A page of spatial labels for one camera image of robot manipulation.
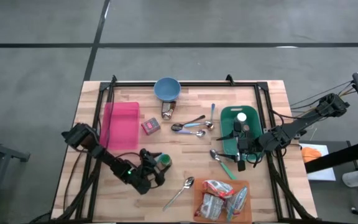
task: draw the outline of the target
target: orange tray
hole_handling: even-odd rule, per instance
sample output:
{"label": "orange tray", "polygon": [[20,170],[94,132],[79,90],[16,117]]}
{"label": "orange tray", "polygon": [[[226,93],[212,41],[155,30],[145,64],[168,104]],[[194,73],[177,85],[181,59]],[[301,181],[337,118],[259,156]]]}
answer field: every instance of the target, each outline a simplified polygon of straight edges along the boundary
{"label": "orange tray", "polygon": [[[193,204],[193,213],[195,213],[203,203],[203,182],[204,180],[217,180],[217,179],[196,179],[194,182],[194,204]],[[245,223],[251,224],[252,223],[252,212],[251,212],[251,196],[250,196],[250,187],[249,183],[246,180],[219,180],[221,182],[230,184],[234,192],[237,193],[240,191],[244,186],[247,186],[247,198],[246,204],[244,208],[240,212],[238,216],[231,220],[231,223]],[[203,222],[203,223],[226,223],[227,212],[226,209],[223,209],[221,215],[216,221],[212,221],[203,217],[193,217],[194,221],[196,222]]]}

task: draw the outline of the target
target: small pink box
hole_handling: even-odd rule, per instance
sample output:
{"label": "small pink box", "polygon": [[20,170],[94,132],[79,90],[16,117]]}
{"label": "small pink box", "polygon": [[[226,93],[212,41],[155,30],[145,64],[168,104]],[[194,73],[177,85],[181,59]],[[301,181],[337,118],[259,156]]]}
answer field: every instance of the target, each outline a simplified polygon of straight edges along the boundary
{"label": "small pink box", "polygon": [[101,145],[109,151],[137,149],[139,143],[139,115],[138,102],[106,103],[100,135]]}

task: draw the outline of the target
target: green tray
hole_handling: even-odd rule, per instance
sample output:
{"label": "green tray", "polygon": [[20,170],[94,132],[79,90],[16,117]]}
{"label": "green tray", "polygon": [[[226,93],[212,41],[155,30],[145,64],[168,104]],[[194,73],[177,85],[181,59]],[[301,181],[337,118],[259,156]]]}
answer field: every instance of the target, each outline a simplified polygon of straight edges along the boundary
{"label": "green tray", "polygon": [[[245,113],[247,115],[246,124],[254,138],[262,134],[259,117],[256,110],[251,106],[228,106],[223,108],[221,112],[221,132],[222,136],[227,136],[233,131],[234,118],[238,113]],[[235,139],[223,140],[223,151],[225,154],[236,155],[238,153],[237,141]],[[249,155],[248,160],[256,160],[254,155]]]}

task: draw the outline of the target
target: metal spoon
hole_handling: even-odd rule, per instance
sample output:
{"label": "metal spoon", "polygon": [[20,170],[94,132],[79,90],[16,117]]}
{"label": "metal spoon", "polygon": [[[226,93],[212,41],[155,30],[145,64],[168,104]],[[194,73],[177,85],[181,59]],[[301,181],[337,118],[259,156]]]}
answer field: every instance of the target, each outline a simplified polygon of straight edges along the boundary
{"label": "metal spoon", "polygon": [[212,129],[214,129],[214,124],[210,121],[204,121],[202,123],[185,124],[185,125],[183,125],[183,127],[190,128],[190,127],[199,126],[199,125],[205,125],[208,128],[208,130],[210,130],[210,131],[212,131]]}
{"label": "metal spoon", "polygon": [[[204,118],[205,118],[205,115],[201,115],[201,116],[199,116],[198,118],[194,119],[193,121],[186,122],[185,124],[192,123],[192,122],[195,122],[195,121],[204,119]],[[182,128],[183,128],[183,126],[184,126],[185,124],[179,124],[179,123],[173,124],[173,125],[171,126],[171,130],[172,130],[172,131],[180,131],[180,130],[182,130]]]}
{"label": "metal spoon", "polygon": [[210,150],[209,150],[209,154],[211,155],[211,157],[212,157],[214,160],[218,161],[218,162],[221,164],[222,168],[223,168],[224,171],[229,175],[230,179],[232,179],[232,180],[236,180],[236,179],[237,179],[236,176],[234,176],[234,174],[230,171],[230,169],[229,169],[226,165],[224,165],[224,163],[220,160],[219,155],[217,154],[217,152],[215,151],[215,149],[210,149]]}
{"label": "metal spoon", "polygon": [[179,130],[179,131],[176,131],[176,133],[178,133],[178,134],[195,134],[195,135],[197,135],[197,137],[203,137],[205,135],[205,131],[203,131],[203,130],[199,130],[197,132],[187,131],[187,130]]}
{"label": "metal spoon", "polygon": [[193,184],[194,184],[194,177],[187,178],[185,180],[185,182],[183,183],[183,187],[180,189],[180,191],[175,196],[173,196],[171,201],[169,201],[166,206],[164,206],[162,208],[162,211],[164,212],[176,200],[176,198],[183,192],[183,190],[189,189]]}

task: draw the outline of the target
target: food package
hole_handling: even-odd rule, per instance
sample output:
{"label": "food package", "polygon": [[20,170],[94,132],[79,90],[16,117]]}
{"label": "food package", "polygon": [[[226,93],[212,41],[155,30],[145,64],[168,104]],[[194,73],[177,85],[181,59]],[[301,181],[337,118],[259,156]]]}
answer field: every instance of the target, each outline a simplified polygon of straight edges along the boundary
{"label": "food package", "polygon": [[244,208],[244,205],[246,204],[247,192],[248,192],[247,187],[244,187],[243,189],[238,191],[233,197],[227,199],[226,201],[227,222],[230,222],[233,218],[235,218],[240,214],[241,210]]}
{"label": "food package", "polygon": [[200,207],[198,207],[194,216],[216,221],[222,212],[223,203],[224,201],[219,197],[215,197],[211,194],[204,194],[203,203],[200,205]]}
{"label": "food package", "polygon": [[229,184],[217,180],[206,180],[203,182],[203,192],[212,194],[224,199],[234,195],[233,187]]}

